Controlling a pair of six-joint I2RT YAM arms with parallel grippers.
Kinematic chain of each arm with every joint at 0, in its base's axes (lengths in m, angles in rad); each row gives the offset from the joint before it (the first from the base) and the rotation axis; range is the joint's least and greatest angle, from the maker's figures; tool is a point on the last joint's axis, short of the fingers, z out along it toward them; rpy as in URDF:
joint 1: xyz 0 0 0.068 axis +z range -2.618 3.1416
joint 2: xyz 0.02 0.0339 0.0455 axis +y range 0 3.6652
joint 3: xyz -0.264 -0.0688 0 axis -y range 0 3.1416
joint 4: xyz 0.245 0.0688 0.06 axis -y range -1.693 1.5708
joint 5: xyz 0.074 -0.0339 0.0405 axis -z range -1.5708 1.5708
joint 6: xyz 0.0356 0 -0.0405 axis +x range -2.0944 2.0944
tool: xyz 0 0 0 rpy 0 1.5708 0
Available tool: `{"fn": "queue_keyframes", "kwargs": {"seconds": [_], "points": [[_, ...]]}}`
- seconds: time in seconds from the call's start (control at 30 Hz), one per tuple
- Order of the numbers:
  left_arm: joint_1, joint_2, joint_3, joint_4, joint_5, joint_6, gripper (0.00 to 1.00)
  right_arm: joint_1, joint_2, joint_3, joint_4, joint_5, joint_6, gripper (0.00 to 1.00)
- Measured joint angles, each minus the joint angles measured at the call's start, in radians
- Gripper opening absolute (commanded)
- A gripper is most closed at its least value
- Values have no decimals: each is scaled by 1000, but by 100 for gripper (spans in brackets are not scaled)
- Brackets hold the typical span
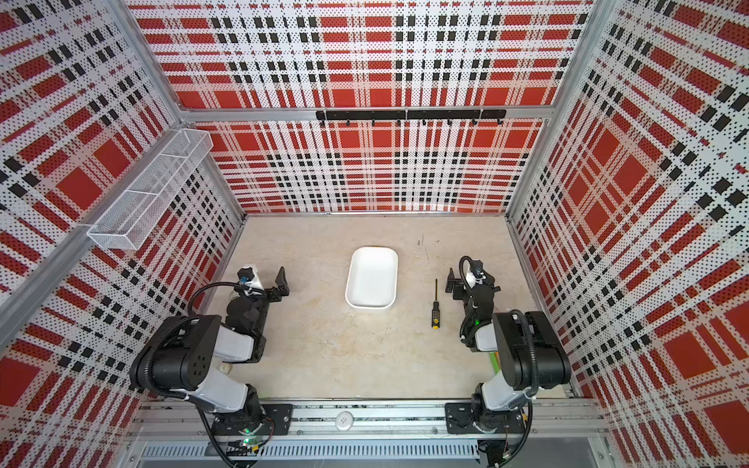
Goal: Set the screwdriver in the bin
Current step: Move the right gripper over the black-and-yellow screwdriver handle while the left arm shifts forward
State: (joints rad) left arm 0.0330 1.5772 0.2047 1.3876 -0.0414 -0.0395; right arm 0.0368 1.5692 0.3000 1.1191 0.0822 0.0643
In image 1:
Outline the black yellow screwdriver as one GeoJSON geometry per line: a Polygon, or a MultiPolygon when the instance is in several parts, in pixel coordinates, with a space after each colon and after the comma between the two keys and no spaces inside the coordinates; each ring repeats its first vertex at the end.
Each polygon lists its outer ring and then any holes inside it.
{"type": "Polygon", "coordinates": [[[431,327],[433,330],[438,330],[441,327],[441,311],[439,302],[439,281],[434,280],[434,300],[431,308],[431,327]]]}

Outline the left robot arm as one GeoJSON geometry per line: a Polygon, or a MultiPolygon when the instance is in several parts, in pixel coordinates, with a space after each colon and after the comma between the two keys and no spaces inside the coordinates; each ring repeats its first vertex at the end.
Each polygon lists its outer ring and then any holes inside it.
{"type": "Polygon", "coordinates": [[[292,405],[263,405],[257,388],[231,378],[213,362],[261,362],[269,308],[289,294],[284,268],[279,269],[275,285],[265,288],[251,265],[242,267],[233,282],[198,289],[187,304],[187,314],[165,319],[138,353],[129,372],[132,384],[165,399],[191,403],[201,417],[212,415],[213,436],[287,435],[292,405]],[[197,313],[196,300],[215,288],[235,292],[224,316],[197,313]]]}

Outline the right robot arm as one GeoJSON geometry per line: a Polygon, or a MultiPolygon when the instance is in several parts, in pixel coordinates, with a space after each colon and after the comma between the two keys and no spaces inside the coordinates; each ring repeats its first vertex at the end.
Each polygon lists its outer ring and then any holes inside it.
{"type": "Polygon", "coordinates": [[[460,342],[499,360],[499,371],[477,385],[467,404],[445,406],[450,434],[526,432],[538,392],[571,380],[570,360],[546,315],[497,311],[500,290],[481,261],[470,257],[463,257],[446,281],[446,292],[463,305],[460,342]]]}

